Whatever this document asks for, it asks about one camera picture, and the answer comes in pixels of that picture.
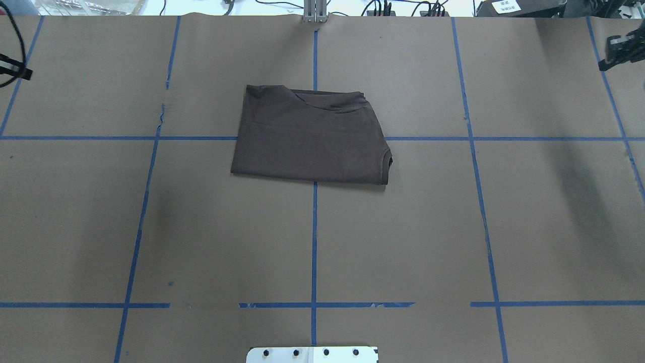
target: black device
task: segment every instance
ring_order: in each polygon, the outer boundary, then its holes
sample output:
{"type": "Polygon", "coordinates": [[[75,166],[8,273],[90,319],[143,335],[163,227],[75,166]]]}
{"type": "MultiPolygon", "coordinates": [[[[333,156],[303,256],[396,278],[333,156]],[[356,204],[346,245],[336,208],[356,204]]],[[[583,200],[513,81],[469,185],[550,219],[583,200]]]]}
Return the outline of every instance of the black device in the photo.
{"type": "MultiPolygon", "coordinates": [[[[379,12],[376,12],[376,16],[396,16],[396,15],[397,15],[397,12],[395,12],[395,11],[390,12],[388,15],[382,15],[382,14],[379,15],[379,12]]],[[[367,11],[367,16],[375,16],[374,11],[373,10],[368,10],[367,11]]]]}
{"type": "Polygon", "coordinates": [[[34,73],[25,64],[11,59],[4,54],[0,54],[0,74],[8,74],[9,76],[26,79],[27,81],[32,78],[34,73]]]}
{"type": "Polygon", "coordinates": [[[516,0],[519,11],[498,14],[495,1],[482,1],[477,8],[477,17],[562,17],[567,0],[516,0]]]}
{"type": "Polygon", "coordinates": [[[419,12],[419,14],[421,16],[429,16],[429,17],[442,17],[442,16],[450,17],[450,14],[448,14],[448,12],[445,11],[445,10],[440,11],[440,12],[438,12],[438,11],[435,11],[435,12],[419,12]]]}
{"type": "Polygon", "coordinates": [[[634,63],[643,59],[645,59],[645,20],[638,29],[625,36],[607,38],[605,59],[598,62],[598,67],[601,71],[605,71],[627,61],[634,63]]]}

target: brown t-shirt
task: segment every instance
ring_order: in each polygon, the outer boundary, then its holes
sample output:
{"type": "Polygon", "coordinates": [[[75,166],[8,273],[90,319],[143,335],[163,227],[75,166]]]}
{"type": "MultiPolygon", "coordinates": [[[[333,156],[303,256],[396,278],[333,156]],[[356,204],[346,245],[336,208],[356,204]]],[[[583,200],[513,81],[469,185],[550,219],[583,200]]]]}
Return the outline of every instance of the brown t-shirt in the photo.
{"type": "Polygon", "coordinates": [[[246,86],[231,172],[384,185],[391,164],[363,93],[246,86]]]}

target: metal bracket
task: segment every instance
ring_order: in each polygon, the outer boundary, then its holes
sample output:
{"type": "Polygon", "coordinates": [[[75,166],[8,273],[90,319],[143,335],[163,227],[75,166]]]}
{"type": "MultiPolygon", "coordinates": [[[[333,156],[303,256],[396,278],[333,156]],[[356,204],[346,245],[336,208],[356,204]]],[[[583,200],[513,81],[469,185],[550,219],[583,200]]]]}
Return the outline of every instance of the metal bracket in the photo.
{"type": "Polygon", "coordinates": [[[303,20],[305,23],[327,21],[327,0],[304,0],[303,20]]]}
{"type": "Polygon", "coordinates": [[[376,347],[251,348],[246,363],[378,363],[376,347]]]}

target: cable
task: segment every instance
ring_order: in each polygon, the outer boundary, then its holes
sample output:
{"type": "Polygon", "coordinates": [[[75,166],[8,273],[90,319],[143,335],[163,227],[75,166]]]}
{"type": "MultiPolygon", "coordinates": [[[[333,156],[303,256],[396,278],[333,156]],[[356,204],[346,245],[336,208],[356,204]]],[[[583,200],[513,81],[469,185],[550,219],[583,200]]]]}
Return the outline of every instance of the cable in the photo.
{"type": "Polygon", "coordinates": [[[417,12],[417,9],[418,9],[422,4],[428,4],[428,13],[430,13],[430,8],[432,7],[432,4],[430,4],[430,2],[429,2],[429,1],[419,1],[419,2],[417,3],[417,6],[415,6],[415,7],[414,7],[414,10],[412,10],[412,15],[411,15],[411,16],[414,16],[414,13],[416,13],[416,12],[417,12]]]}
{"type": "Polygon", "coordinates": [[[379,5],[381,4],[381,0],[371,0],[369,3],[367,3],[367,5],[365,5],[365,9],[363,9],[363,11],[362,11],[362,13],[361,13],[361,16],[365,15],[365,12],[366,12],[366,11],[367,11],[367,9],[370,7],[370,5],[371,5],[372,3],[376,3],[376,2],[378,2],[378,3],[379,3],[379,5]]]}
{"type": "MultiPolygon", "coordinates": [[[[18,74],[22,76],[22,74],[25,72],[25,69],[27,68],[27,64],[26,64],[27,55],[25,53],[25,42],[23,41],[23,35],[20,34],[20,30],[18,29],[18,26],[15,23],[14,15],[11,14],[11,11],[9,11],[9,8],[5,5],[5,3],[0,1],[0,7],[5,10],[6,15],[9,17],[9,21],[11,21],[11,25],[15,30],[15,34],[18,36],[18,41],[20,42],[20,53],[23,56],[23,65],[20,67],[20,71],[18,72],[18,74]]],[[[18,79],[18,76],[12,77],[8,81],[0,84],[0,88],[10,85],[17,79],[18,79]]]]}
{"type": "Polygon", "coordinates": [[[233,11],[233,6],[235,6],[235,0],[224,0],[224,4],[228,4],[228,10],[222,15],[227,16],[233,11]]]}
{"type": "Polygon", "coordinates": [[[278,5],[278,4],[285,4],[285,5],[291,5],[294,8],[298,9],[304,9],[304,6],[296,5],[294,3],[289,3],[287,1],[260,1],[260,0],[255,0],[256,3],[260,4],[266,4],[266,5],[278,5]]]}

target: blue grid line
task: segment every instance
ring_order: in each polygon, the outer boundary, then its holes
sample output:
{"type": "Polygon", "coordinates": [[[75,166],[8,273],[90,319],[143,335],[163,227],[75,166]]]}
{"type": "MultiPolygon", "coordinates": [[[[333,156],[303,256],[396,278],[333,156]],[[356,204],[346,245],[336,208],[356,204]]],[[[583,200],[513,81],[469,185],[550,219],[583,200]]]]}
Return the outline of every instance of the blue grid line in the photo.
{"type": "Polygon", "coordinates": [[[312,223],[312,345],[317,343],[316,304],[318,299],[318,182],[313,183],[313,223],[312,223]]]}
{"type": "Polygon", "coordinates": [[[414,302],[241,302],[240,309],[352,309],[365,307],[411,307],[414,302]]]}
{"type": "Polygon", "coordinates": [[[125,326],[128,321],[128,310],[130,308],[130,299],[132,297],[132,286],[134,284],[134,274],[137,270],[137,260],[139,258],[139,248],[141,246],[141,237],[143,235],[143,221],[146,217],[146,209],[148,208],[148,197],[150,195],[150,181],[152,180],[152,171],[155,167],[157,159],[157,148],[159,147],[159,135],[161,133],[161,126],[163,125],[163,114],[166,106],[161,106],[161,123],[157,126],[157,134],[154,146],[152,147],[152,157],[150,158],[150,168],[148,169],[148,179],[146,181],[146,191],[143,194],[143,205],[141,206],[141,215],[139,217],[139,227],[137,228],[137,239],[134,243],[134,253],[132,254],[132,264],[130,265],[130,276],[128,277],[128,287],[125,294],[125,303],[123,306],[123,315],[121,316],[121,327],[119,328],[119,338],[117,339],[116,352],[114,353],[114,363],[119,363],[121,358],[121,347],[123,346],[123,336],[125,334],[125,326]]]}
{"type": "MultiPolygon", "coordinates": [[[[591,26],[591,19],[589,16],[587,16],[587,29],[589,30],[589,37],[591,38],[591,45],[593,46],[593,53],[596,56],[596,63],[600,62],[600,56],[598,55],[598,47],[596,47],[596,38],[593,35],[593,27],[591,26]]],[[[620,114],[618,113],[618,107],[616,107],[616,101],[613,98],[613,93],[611,92],[611,87],[609,86],[609,82],[607,81],[607,76],[605,72],[599,70],[600,75],[602,76],[602,81],[605,84],[605,89],[607,90],[607,96],[609,97],[609,101],[611,102],[611,108],[613,109],[613,115],[616,117],[616,122],[618,123],[618,128],[620,130],[620,136],[622,136],[622,140],[625,144],[625,149],[627,150],[627,155],[630,158],[630,164],[631,164],[631,169],[634,172],[634,178],[636,179],[636,184],[638,185],[639,191],[640,191],[640,197],[643,199],[643,203],[645,203],[645,188],[643,187],[643,182],[640,178],[639,170],[636,167],[636,162],[634,161],[634,155],[631,153],[631,147],[630,143],[627,139],[627,135],[625,133],[625,128],[622,125],[622,120],[620,119],[620,114]]]]}
{"type": "Polygon", "coordinates": [[[168,77],[166,78],[166,90],[170,88],[170,76],[172,75],[172,65],[175,63],[175,51],[177,50],[177,38],[179,37],[179,25],[181,24],[181,16],[177,17],[177,24],[175,24],[175,36],[172,39],[172,49],[170,51],[170,61],[168,62],[168,77]]]}
{"type": "MultiPolygon", "coordinates": [[[[36,28],[36,33],[34,33],[32,44],[29,46],[29,51],[27,52],[27,55],[25,57],[25,66],[29,64],[29,59],[31,59],[32,57],[32,53],[34,52],[34,47],[36,46],[36,40],[38,39],[38,35],[40,34],[40,29],[43,27],[43,21],[45,21],[45,16],[41,16],[40,20],[38,21],[38,27],[36,28]]],[[[11,109],[14,107],[15,97],[18,95],[18,90],[20,89],[20,85],[22,83],[23,83],[23,80],[21,78],[17,79],[15,82],[14,93],[11,95],[11,99],[9,100],[9,105],[6,108],[5,117],[2,120],[2,125],[0,125],[0,136],[2,136],[2,134],[5,132],[6,123],[7,121],[9,121],[9,115],[11,115],[11,109]]]]}
{"type": "MultiPolygon", "coordinates": [[[[166,90],[170,87],[170,75],[172,73],[172,66],[175,59],[175,49],[177,47],[177,39],[179,37],[179,25],[181,24],[181,16],[177,17],[177,24],[175,25],[175,35],[173,38],[172,50],[170,52],[170,60],[168,61],[168,76],[166,78],[166,90]]],[[[114,363],[119,363],[121,359],[121,348],[123,347],[123,337],[125,335],[125,327],[128,321],[128,311],[130,309],[130,299],[132,297],[132,286],[134,285],[134,275],[137,271],[137,260],[139,259],[139,248],[141,247],[141,237],[143,235],[143,222],[146,218],[146,210],[148,208],[148,199],[150,197],[150,182],[152,181],[152,171],[155,167],[157,160],[157,150],[159,148],[159,140],[161,139],[161,127],[163,126],[164,115],[166,114],[166,105],[161,105],[161,115],[159,116],[159,126],[155,133],[155,143],[152,147],[152,156],[150,158],[150,168],[148,169],[148,179],[146,180],[146,190],[143,194],[143,204],[141,206],[141,215],[139,217],[139,226],[137,228],[137,239],[134,243],[134,252],[132,253],[132,264],[130,265],[130,276],[128,277],[128,287],[125,294],[125,303],[123,306],[123,315],[121,316],[121,326],[119,327],[119,337],[117,339],[117,347],[114,353],[114,363]]]]}
{"type": "MultiPolygon", "coordinates": [[[[45,309],[123,309],[122,302],[0,302],[0,308],[45,308],[45,309]]],[[[130,309],[168,309],[166,302],[134,302],[130,309]]]]}
{"type": "MultiPolygon", "coordinates": [[[[318,90],[318,29],[313,31],[313,90],[318,90]]],[[[317,344],[318,299],[318,182],[313,183],[312,203],[312,346],[317,344]]]]}
{"type": "Polygon", "coordinates": [[[464,82],[464,72],[461,64],[461,54],[459,52],[459,39],[457,37],[457,25],[455,18],[451,17],[452,35],[455,42],[455,55],[457,57],[457,69],[459,71],[459,83],[461,84],[461,95],[464,102],[464,113],[466,115],[466,126],[468,127],[468,137],[470,139],[470,154],[473,159],[473,169],[475,171],[475,183],[477,185],[477,196],[479,197],[479,209],[484,222],[484,233],[486,238],[486,247],[488,248],[488,269],[490,271],[490,282],[493,287],[493,299],[495,300],[495,314],[497,315],[497,330],[499,331],[499,341],[502,348],[502,359],[508,363],[508,352],[506,350],[506,337],[504,335],[504,323],[502,321],[502,309],[499,306],[499,292],[497,290],[497,279],[495,277],[495,264],[493,263],[493,250],[490,244],[490,234],[488,232],[488,221],[486,219],[486,207],[484,206],[484,196],[482,193],[481,179],[479,177],[479,166],[477,165],[477,151],[475,150],[475,138],[470,121],[470,110],[468,108],[468,97],[466,96],[466,84],[464,82]]]}
{"type": "Polygon", "coordinates": [[[502,301],[470,303],[471,307],[536,307],[536,306],[645,306],[645,300],[556,300],[556,301],[502,301]]]}
{"type": "MultiPolygon", "coordinates": [[[[0,136],[0,140],[33,141],[154,141],[156,136],[0,136]]],[[[160,136],[160,141],[236,141],[237,136],[160,136]]],[[[467,136],[388,136],[387,141],[470,141],[467,136]]],[[[475,141],[580,141],[580,142],[623,142],[645,141],[641,138],[605,138],[578,136],[474,136],[475,141]]]]}

